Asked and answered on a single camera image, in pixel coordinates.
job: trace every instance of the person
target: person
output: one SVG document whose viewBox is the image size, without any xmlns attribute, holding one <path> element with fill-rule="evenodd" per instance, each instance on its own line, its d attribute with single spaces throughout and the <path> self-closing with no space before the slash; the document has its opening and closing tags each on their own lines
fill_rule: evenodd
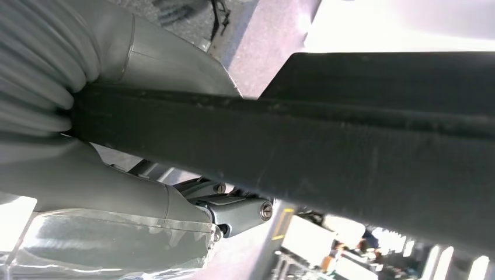
<svg viewBox="0 0 495 280">
<path fill-rule="evenodd" d="M 342 242 L 337 241 L 330 251 L 330 254 L 323 259 L 322 262 L 322 272 L 328 276 L 335 275 L 335 269 L 337 267 L 337 262 L 339 261 L 342 253 L 346 249 L 346 245 Z"/>
</svg>

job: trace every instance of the yellow marking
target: yellow marking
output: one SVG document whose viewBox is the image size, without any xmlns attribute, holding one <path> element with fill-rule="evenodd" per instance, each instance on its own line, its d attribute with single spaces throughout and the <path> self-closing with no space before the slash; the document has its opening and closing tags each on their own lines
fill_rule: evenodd
<svg viewBox="0 0 495 280">
<path fill-rule="evenodd" d="M 282 211 L 282 215 L 280 215 L 280 219 L 278 219 L 277 227 L 275 228 L 275 231 L 273 232 L 273 237 L 271 238 L 272 240 L 278 240 L 282 239 L 285 237 L 285 233 L 287 229 L 289 228 L 290 224 L 290 218 L 292 218 L 292 215 L 294 214 L 294 209 L 292 208 L 286 208 Z M 282 224 L 287 221 L 287 225 L 284 227 L 284 230 L 280 232 L 280 227 Z"/>
</svg>

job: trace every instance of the white wall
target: white wall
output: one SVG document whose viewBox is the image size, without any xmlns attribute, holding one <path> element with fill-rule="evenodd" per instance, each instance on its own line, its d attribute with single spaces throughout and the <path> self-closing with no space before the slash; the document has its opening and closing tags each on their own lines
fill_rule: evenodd
<svg viewBox="0 0 495 280">
<path fill-rule="evenodd" d="M 495 0 L 323 0 L 307 51 L 495 50 Z"/>
</svg>

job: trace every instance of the clear plastic sheet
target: clear plastic sheet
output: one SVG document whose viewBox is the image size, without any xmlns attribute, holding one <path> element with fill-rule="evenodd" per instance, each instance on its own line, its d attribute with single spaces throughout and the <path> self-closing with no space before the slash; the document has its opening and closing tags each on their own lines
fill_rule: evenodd
<svg viewBox="0 0 495 280">
<path fill-rule="evenodd" d="M 221 238 L 210 223 L 87 209 L 32 215 L 28 224 L 0 253 L 2 279 L 185 279 Z"/>
</svg>

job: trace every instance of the bolt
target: bolt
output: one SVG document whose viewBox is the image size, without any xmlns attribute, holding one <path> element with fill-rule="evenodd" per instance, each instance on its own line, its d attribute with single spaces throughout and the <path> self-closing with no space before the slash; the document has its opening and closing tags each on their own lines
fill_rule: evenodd
<svg viewBox="0 0 495 280">
<path fill-rule="evenodd" d="M 271 216 L 273 215 L 273 207 L 271 206 L 271 203 L 263 203 L 260 215 L 264 221 L 267 221 L 271 218 Z"/>
<path fill-rule="evenodd" d="M 225 184 L 219 184 L 215 187 L 215 192 L 217 194 L 224 194 L 225 193 L 225 190 L 226 190 L 226 186 Z"/>
</svg>

